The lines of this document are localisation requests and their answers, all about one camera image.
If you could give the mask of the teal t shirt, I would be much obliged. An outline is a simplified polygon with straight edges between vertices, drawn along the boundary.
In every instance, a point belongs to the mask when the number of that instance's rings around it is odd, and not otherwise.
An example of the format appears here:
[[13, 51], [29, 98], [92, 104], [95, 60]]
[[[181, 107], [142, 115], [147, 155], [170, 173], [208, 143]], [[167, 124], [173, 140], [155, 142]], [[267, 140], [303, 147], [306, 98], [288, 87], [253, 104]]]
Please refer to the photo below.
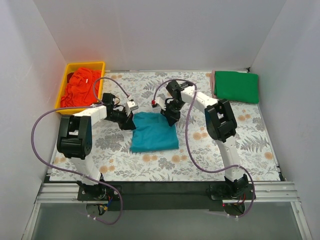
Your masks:
[[176, 150], [179, 148], [176, 127], [169, 126], [160, 113], [139, 112], [133, 116], [136, 129], [132, 131], [130, 151], [146, 153]]

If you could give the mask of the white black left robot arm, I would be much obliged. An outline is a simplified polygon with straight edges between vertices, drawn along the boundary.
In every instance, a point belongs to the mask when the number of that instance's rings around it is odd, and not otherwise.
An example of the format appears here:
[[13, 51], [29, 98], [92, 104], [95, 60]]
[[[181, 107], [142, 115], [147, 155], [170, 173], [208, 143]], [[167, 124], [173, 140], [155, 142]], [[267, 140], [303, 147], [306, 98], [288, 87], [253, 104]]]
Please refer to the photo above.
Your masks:
[[104, 93], [103, 104], [94, 104], [73, 115], [63, 115], [60, 120], [57, 151], [69, 159], [80, 173], [81, 183], [89, 188], [89, 194], [95, 200], [106, 196], [106, 187], [99, 183], [102, 175], [89, 154], [93, 147], [92, 126], [101, 120], [117, 123], [121, 130], [135, 130], [134, 110], [139, 108], [134, 100], [128, 100], [123, 109], [116, 108], [116, 96]]

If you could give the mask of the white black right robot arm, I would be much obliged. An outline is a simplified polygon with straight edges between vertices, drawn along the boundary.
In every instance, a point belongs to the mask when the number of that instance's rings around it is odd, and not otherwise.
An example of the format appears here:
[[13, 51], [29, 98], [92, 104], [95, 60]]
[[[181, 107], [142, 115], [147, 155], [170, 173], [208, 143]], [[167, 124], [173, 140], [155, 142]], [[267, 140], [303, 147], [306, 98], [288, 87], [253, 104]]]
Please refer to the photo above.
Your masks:
[[160, 113], [166, 118], [168, 125], [173, 126], [180, 120], [181, 109], [188, 103], [188, 112], [192, 108], [204, 114], [208, 135], [217, 143], [224, 165], [224, 179], [227, 195], [237, 199], [249, 185], [248, 175], [240, 167], [240, 156], [236, 147], [237, 121], [230, 102], [226, 99], [217, 100], [197, 90], [194, 83], [179, 79], [167, 80], [166, 90], [171, 95], [163, 102], [152, 100], [152, 106], [159, 105]]

